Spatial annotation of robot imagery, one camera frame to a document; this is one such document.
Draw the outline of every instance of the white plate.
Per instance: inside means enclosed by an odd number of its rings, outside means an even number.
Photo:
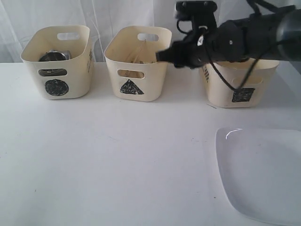
[[[301,132],[222,128],[216,133],[222,183],[249,218],[301,225]]]

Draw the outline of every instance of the white tabletop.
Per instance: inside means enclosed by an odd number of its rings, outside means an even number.
[[[118,99],[104,63],[82,98],[45,100],[24,64],[0,64],[1,226],[263,226],[229,204],[220,127],[300,129],[276,75],[256,108],[208,104],[197,71],[169,67],[162,95]]]

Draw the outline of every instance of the cream plastic basket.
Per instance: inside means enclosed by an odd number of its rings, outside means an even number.
[[[77,34],[74,39],[59,39],[58,35]],[[90,89],[93,73],[90,29],[82,25],[53,26],[39,30],[21,54],[40,94],[46,99],[77,98]],[[50,50],[70,51],[71,59],[39,62]],[[65,73],[41,75],[41,71],[64,69]]]
[[[139,40],[138,35],[141,33],[155,34],[158,41]],[[117,97],[153,101],[160,96],[167,63],[156,62],[156,52],[169,47],[171,36],[172,33],[168,29],[143,26],[126,27],[115,36],[104,55],[113,92]],[[146,63],[136,63],[138,55],[139,61]],[[134,59],[133,63],[127,62],[129,58]],[[119,75],[121,70],[125,71],[125,74]],[[129,77],[127,72],[139,72],[141,77]]]
[[[244,63],[219,62],[215,66],[223,77],[236,88],[240,85],[253,61],[254,59]],[[205,65],[199,71],[208,100],[213,105],[224,108],[252,107],[259,104],[278,65],[279,61],[260,60],[240,92],[229,89],[211,65]]]

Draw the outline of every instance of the white backdrop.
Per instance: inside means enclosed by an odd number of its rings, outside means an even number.
[[[270,0],[281,6],[294,0]],[[111,39],[129,25],[161,26],[182,35],[174,19],[176,0],[0,0],[0,62],[21,62],[20,54],[35,32],[54,25],[82,24],[91,29],[96,61],[103,61]],[[247,17],[245,0],[215,0],[216,20]]]

